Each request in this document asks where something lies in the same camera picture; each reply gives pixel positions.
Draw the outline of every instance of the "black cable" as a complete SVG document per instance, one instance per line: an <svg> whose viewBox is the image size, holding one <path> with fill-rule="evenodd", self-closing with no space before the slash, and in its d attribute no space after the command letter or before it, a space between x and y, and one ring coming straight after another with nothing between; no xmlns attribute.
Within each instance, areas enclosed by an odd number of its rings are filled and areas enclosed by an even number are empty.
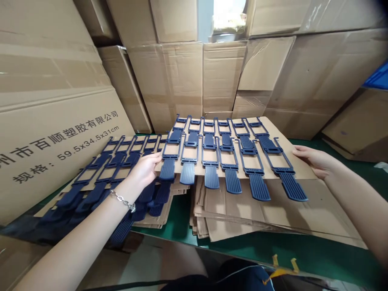
<svg viewBox="0 0 388 291"><path fill-rule="evenodd" d="M150 281L150 282L133 282L133 283L120 284L120 285L112 285L112 286L104 286L104 287L98 287L98 288L84 289L83 291L117 291L117 290L130 289L130 288L136 288L136 287L147 287L147 286L155 286L155 285L168 284L168 283L170 283L172 281L175 281L175 280L159 280L159 281Z"/></svg>

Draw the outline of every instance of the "stack of cardboard sheets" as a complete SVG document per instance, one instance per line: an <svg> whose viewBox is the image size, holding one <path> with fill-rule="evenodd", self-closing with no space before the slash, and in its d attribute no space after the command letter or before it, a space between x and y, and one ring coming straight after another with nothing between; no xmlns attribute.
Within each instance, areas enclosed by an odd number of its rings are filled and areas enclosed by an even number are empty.
<svg viewBox="0 0 388 291"><path fill-rule="evenodd" d="M281 232L313 235L366 249L356 228L323 181L299 181L307 202L287 198L280 180L266 180L271 201L252 198L248 180L241 180L242 193L226 192L225 179L220 188L206 189L198 177L192 197L190 225L198 238L212 242L251 232Z"/></svg>

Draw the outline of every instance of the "box flap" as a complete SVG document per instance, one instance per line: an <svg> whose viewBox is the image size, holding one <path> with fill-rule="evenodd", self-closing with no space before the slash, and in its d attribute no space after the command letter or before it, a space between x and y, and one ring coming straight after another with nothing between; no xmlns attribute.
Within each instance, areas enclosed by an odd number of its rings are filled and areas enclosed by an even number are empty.
<svg viewBox="0 0 388 291"><path fill-rule="evenodd" d="M295 37L250 40L239 90L272 91Z"/></svg>

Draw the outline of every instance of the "cardboard box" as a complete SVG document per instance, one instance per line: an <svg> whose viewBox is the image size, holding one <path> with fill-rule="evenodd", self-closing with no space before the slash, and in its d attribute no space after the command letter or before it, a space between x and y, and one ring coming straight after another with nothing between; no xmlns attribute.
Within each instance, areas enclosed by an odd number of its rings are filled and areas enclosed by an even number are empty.
<svg viewBox="0 0 388 291"><path fill-rule="evenodd" d="M388 162L388 91L359 89L357 99L322 132L345 158Z"/></svg>
<svg viewBox="0 0 388 291"><path fill-rule="evenodd" d="M332 115L266 108L264 116L268 117L286 138L310 140Z"/></svg>
<svg viewBox="0 0 388 291"><path fill-rule="evenodd" d="M128 49L155 133L171 130L177 114L202 116L202 43Z"/></svg>
<svg viewBox="0 0 388 291"><path fill-rule="evenodd" d="M96 46L120 44L106 0L74 0Z"/></svg>
<svg viewBox="0 0 388 291"><path fill-rule="evenodd" d="M361 30L378 27L383 20L378 1L249 0L247 35Z"/></svg>
<svg viewBox="0 0 388 291"><path fill-rule="evenodd" d="M99 48L98 52L135 132L152 133L151 122L127 50L122 46L108 46Z"/></svg>
<svg viewBox="0 0 388 291"><path fill-rule="evenodd" d="M232 118L263 116L272 91L237 91Z"/></svg>
<svg viewBox="0 0 388 291"><path fill-rule="evenodd" d="M107 0L124 46L155 44L156 33L148 0Z"/></svg>
<svg viewBox="0 0 388 291"><path fill-rule="evenodd" d="M247 42L203 45L203 112L232 111Z"/></svg>
<svg viewBox="0 0 388 291"><path fill-rule="evenodd" d="M0 10L0 31L6 225L74 177L113 132L134 132L72 1L14 1Z"/></svg>
<svg viewBox="0 0 388 291"><path fill-rule="evenodd" d="M197 0L150 0L159 43L198 40Z"/></svg>
<svg viewBox="0 0 388 291"><path fill-rule="evenodd" d="M272 91L294 42L295 36L250 40L238 89Z"/></svg>
<svg viewBox="0 0 388 291"><path fill-rule="evenodd" d="M264 115L287 137L311 139L384 63L386 32L380 29L298 36ZM290 123L289 130L284 131L280 126L284 120L303 120L302 127Z"/></svg>

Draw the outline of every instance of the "finger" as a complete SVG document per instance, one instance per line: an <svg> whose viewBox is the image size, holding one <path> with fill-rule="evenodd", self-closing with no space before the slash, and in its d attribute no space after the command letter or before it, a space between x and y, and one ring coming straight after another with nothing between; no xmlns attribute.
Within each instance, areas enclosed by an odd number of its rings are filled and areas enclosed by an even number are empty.
<svg viewBox="0 0 388 291"><path fill-rule="evenodd" d="M313 151L314 149L306 147L304 145L296 145L295 148L301 152Z"/></svg>
<svg viewBox="0 0 388 291"><path fill-rule="evenodd" d="M292 153L299 158L308 158L310 156L309 151L303 152L303 151L299 151L299 150L293 150Z"/></svg>

